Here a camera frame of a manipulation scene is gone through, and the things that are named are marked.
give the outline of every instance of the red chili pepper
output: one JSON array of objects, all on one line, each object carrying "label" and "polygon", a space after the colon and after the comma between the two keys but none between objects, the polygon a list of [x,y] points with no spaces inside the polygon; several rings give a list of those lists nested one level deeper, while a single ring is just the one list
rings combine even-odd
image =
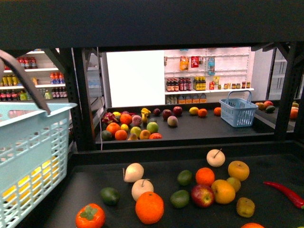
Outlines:
[{"label": "red chili pepper", "polygon": [[269,185],[271,187],[274,187],[275,189],[278,189],[279,191],[284,193],[297,208],[304,209],[304,199],[302,199],[298,194],[296,194],[291,189],[285,187],[282,184],[278,184],[274,182],[264,181],[263,183],[265,185]]}]

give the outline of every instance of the white panel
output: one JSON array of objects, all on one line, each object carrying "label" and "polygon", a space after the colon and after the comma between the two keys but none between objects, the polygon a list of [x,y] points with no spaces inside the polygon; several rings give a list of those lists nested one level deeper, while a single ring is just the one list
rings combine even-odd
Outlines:
[{"label": "white panel", "polygon": [[107,53],[112,107],[164,105],[164,51]]}]

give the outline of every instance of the red apple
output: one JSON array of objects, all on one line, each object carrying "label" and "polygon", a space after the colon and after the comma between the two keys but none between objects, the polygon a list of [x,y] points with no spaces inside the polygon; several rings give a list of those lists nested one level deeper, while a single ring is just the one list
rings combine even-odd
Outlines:
[{"label": "red apple", "polygon": [[265,101],[264,105],[265,105],[265,108],[267,108],[268,106],[271,106],[271,105],[273,106],[274,103],[272,103],[271,101]]},{"label": "red apple", "polygon": [[173,113],[174,113],[175,116],[181,116],[181,114],[182,114],[182,107],[175,106],[173,108]]},{"label": "red apple", "polygon": [[161,110],[160,110],[159,108],[155,108],[155,109],[153,110],[153,114],[154,114],[155,116],[159,116],[159,115],[161,114]]},{"label": "red apple", "polygon": [[197,206],[207,208],[213,204],[215,197],[209,186],[198,184],[192,189],[191,198]]},{"label": "red apple", "polygon": [[172,111],[169,109],[165,109],[162,112],[162,117],[164,120],[167,120],[169,118],[169,116],[172,116]]}]

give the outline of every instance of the fruit stem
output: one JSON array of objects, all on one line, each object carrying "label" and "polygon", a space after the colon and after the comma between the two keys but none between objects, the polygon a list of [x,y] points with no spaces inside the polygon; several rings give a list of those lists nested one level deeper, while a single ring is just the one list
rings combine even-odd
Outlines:
[{"label": "fruit stem", "polygon": [[222,150],[222,148],[220,148],[220,150],[213,156],[213,158],[215,158],[221,150]]},{"label": "fruit stem", "polygon": [[[145,181],[146,179],[143,179],[143,182],[142,182],[142,187],[143,187],[143,183],[144,183],[144,181]],[[148,181],[150,180],[150,179],[147,179]]]}]

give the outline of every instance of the blue plastic basket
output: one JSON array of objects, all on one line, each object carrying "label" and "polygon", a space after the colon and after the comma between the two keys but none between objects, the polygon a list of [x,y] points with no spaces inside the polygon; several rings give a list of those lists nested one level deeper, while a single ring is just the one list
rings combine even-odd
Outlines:
[{"label": "blue plastic basket", "polygon": [[[235,92],[249,92],[247,100],[229,98]],[[252,125],[258,106],[251,102],[252,94],[249,90],[231,91],[227,99],[220,99],[221,118],[233,127],[249,127]]]},{"label": "blue plastic basket", "polygon": [[76,104],[0,103],[0,228],[13,228],[66,176]]}]

